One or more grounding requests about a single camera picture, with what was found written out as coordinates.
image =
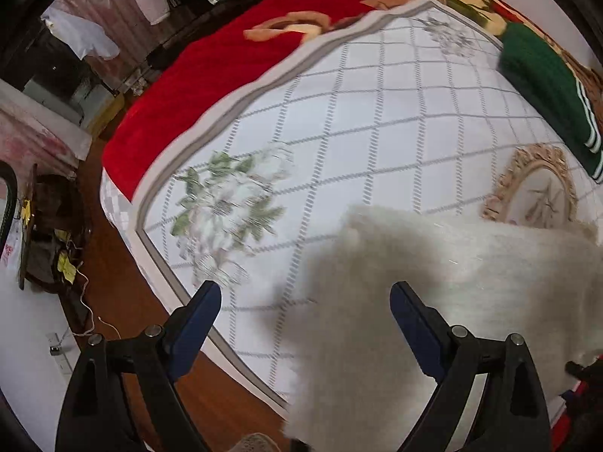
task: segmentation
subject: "grid pattern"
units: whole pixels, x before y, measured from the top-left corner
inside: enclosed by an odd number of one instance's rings
[[[429,17],[462,29],[473,55],[442,53],[423,28]],[[243,157],[271,140],[293,151],[294,174],[275,186],[275,205],[286,209],[273,226],[277,237],[265,237],[255,257],[240,261],[249,279],[224,295],[215,324],[242,361],[281,396],[294,386],[294,335],[303,331],[313,308],[305,295],[307,263],[332,241],[349,205],[477,215],[515,148],[539,142],[566,152],[578,218],[603,215],[594,182],[496,71],[498,54],[480,30],[437,8],[397,18],[257,98],[185,162],[183,169],[203,166],[213,151]],[[174,199],[183,189],[174,177],[168,180],[147,213],[145,231],[193,294],[192,265],[179,257],[169,235],[179,213]],[[115,212],[115,202],[103,202],[108,203]]]
[[[109,222],[117,228],[122,235],[122,238],[125,240],[125,232],[130,221],[130,209],[132,208],[132,205],[109,178],[104,168],[101,173],[99,199],[105,217],[107,217]]]

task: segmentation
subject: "white cable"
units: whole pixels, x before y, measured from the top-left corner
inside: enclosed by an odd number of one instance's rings
[[[94,333],[94,312],[92,311],[92,309],[90,308],[90,306],[88,306],[85,302],[84,302],[84,294],[86,293],[86,287],[88,287],[88,283],[90,282],[90,280],[88,279],[88,277],[86,277],[83,273],[80,272],[79,268],[76,268],[77,273],[79,273],[82,277],[84,277],[86,279],[86,282],[84,283],[84,287],[82,287],[81,290],[81,294],[80,294],[80,302],[83,304],[83,306],[86,307],[86,309],[88,309],[90,311],[90,319],[92,321],[92,328],[90,328],[89,330],[86,330],[83,333],[73,333],[73,336],[90,336]]]
[[[68,246],[70,243],[71,243],[71,244],[73,244],[73,248],[74,248],[75,250],[77,250],[77,251],[81,251],[81,250],[83,250],[83,248],[80,248],[79,246],[77,246],[77,245],[76,245],[76,244],[73,242],[73,239],[71,239],[71,238],[70,238],[70,239],[67,241],[67,246]],[[80,264],[78,265],[78,268],[80,268],[80,267],[81,267],[83,264],[84,264],[84,262],[83,262],[83,261],[82,261],[82,262],[80,262]]]
[[[80,267],[84,264],[84,262],[81,262],[78,267],[76,268],[77,273],[79,273],[82,277],[84,277],[86,279],[86,282],[84,283],[84,287],[82,287],[81,290],[81,294],[80,294],[80,302],[82,303],[83,306],[86,307],[86,309],[88,309],[90,311],[90,319],[92,321],[92,328],[90,328],[89,330],[84,331],[83,333],[72,333],[73,336],[90,336],[94,333],[94,329],[95,329],[95,325],[94,325],[94,312],[92,311],[92,308],[90,306],[88,306],[85,302],[84,302],[84,294],[86,293],[86,288],[88,287],[88,284],[90,283],[90,280],[88,279],[88,277],[86,277],[83,273],[80,272]],[[103,323],[106,324],[107,326],[111,326],[115,332],[117,333],[117,336],[119,337],[119,339],[121,340],[121,334],[119,333],[119,330],[113,326],[111,323],[107,323],[106,321],[103,321],[101,319],[100,316],[97,316],[98,320]],[[68,327],[65,332],[63,333],[63,336],[61,337],[61,339],[58,342],[58,345],[61,345],[63,340],[65,339],[65,337],[67,336],[67,334],[69,333],[70,328]]]
[[[115,330],[115,333],[117,333],[117,336],[119,336],[119,339],[121,340],[121,335],[119,334],[119,330],[115,326],[113,326],[111,323],[107,323],[106,321],[103,321],[100,316],[97,316],[97,318],[104,325],[111,326]]]

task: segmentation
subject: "blue gripper pad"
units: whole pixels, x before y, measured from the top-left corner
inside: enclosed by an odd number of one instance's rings
[[[222,304],[216,282],[206,280],[186,306],[176,309],[165,323],[167,373],[175,382],[188,374]]]
[[[447,373],[448,325],[438,311],[423,304],[406,282],[391,287],[390,309],[419,367],[439,384]]]

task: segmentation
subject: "red bedspread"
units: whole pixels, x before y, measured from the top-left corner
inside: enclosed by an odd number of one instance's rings
[[[332,21],[371,10],[361,0],[264,0],[215,34],[190,44],[132,106],[103,155],[103,166],[132,200],[157,156],[219,99],[260,77],[300,44],[289,32],[252,42],[243,30],[287,12],[314,10]]]

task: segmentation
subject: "gold oval frame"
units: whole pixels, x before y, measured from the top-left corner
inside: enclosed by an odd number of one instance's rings
[[[494,193],[486,198],[481,216],[484,219],[505,222],[511,200],[519,189],[519,185],[529,175],[541,168],[550,170],[561,181],[566,193],[567,221],[574,221],[578,198],[568,169],[568,162],[561,148],[547,144],[530,144],[517,148],[507,171],[496,182]]]

